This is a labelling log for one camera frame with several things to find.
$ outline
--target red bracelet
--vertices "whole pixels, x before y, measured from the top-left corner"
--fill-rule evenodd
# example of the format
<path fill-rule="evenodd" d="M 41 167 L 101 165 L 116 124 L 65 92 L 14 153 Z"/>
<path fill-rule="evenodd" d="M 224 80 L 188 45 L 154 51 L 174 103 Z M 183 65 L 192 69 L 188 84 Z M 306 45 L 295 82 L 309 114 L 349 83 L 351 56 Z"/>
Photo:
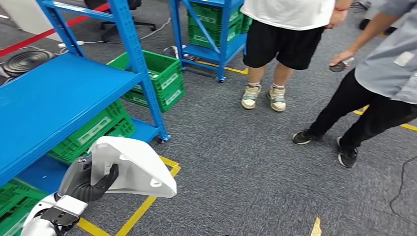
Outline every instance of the red bracelet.
<path fill-rule="evenodd" d="M 347 11 L 347 10 L 349 10 L 349 8 L 340 8 L 340 7 L 335 7 L 334 9 L 336 11 Z"/>

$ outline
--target black shorts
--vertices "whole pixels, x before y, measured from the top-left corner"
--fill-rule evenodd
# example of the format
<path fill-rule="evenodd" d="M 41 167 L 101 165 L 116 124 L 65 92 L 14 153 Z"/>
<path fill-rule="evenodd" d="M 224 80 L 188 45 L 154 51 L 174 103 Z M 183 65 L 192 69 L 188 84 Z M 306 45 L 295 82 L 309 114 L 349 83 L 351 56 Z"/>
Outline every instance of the black shorts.
<path fill-rule="evenodd" d="M 309 30 L 279 28 L 253 20 L 246 41 L 245 65 L 259 68 L 274 57 L 294 70 L 308 68 L 325 27 Z"/>

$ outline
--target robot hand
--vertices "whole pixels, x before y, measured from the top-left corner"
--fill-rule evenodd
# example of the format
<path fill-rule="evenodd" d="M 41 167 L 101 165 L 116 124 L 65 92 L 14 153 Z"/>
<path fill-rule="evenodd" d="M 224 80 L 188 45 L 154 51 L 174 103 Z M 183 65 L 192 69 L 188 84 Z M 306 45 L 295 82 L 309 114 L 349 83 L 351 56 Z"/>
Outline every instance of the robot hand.
<path fill-rule="evenodd" d="M 84 172 L 77 175 L 76 184 L 68 189 L 65 195 L 69 195 L 83 202 L 93 202 L 100 199 L 104 193 L 112 186 L 119 176 L 119 166 L 114 164 L 110 173 L 103 177 L 97 184 L 91 185 L 91 166 Z"/>

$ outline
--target red floor tape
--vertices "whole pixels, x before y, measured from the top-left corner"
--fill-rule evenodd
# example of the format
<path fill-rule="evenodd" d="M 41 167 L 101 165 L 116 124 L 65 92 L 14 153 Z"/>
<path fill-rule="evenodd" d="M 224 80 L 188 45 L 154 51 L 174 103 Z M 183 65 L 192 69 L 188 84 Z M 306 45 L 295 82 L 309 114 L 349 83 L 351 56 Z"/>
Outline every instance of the red floor tape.
<path fill-rule="evenodd" d="M 95 8 L 95 10 L 96 11 L 105 11 L 105 10 L 108 10 L 109 8 L 110 8 L 109 4 L 105 3 L 105 4 Z M 74 17 L 74 18 L 68 20 L 66 23 L 68 24 L 68 26 L 71 26 L 71 25 L 77 24 L 77 23 L 79 23 L 79 22 L 81 22 L 81 21 L 83 21 L 87 18 L 88 18 L 88 16 L 77 16 L 77 17 Z M 23 47 L 25 47 L 25 46 L 27 46 L 31 43 L 34 43 L 34 42 L 36 42 L 36 41 L 38 41 L 38 40 L 40 40 L 44 37 L 47 37 L 47 36 L 49 36 L 53 33 L 55 33 L 55 29 L 49 29 L 49 30 L 47 30 L 43 33 L 37 34 L 33 37 L 25 39 L 25 40 L 23 40 L 21 42 L 18 42 L 16 44 L 13 44 L 13 45 L 11 45 L 7 48 L 4 48 L 4 49 L 0 50 L 0 57 L 5 56 L 5 55 L 7 55 L 11 52 L 14 52 L 16 50 L 19 50 L 19 49 L 21 49 L 21 48 L 23 48 Z"/>

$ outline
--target sock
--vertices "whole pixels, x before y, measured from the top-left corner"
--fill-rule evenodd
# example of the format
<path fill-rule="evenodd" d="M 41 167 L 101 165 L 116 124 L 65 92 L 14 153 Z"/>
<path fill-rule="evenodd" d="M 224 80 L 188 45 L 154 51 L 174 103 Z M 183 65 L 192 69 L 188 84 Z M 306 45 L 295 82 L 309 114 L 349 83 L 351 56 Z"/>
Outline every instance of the sock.
<path fill-rule="evenodd" d="M 272 84 L 272 87 L 276 89 L 285 89 L 285 85 L 280 86 L 280 85 L 276 85 L 275 83 Z"/>
<path fill-rule="evenodd" d="M 259 85 L 261 85 L 261 82 L 257 82 L 257 83 L 248 83 L 249 86 L 251 87 L 259 87 Z"/>

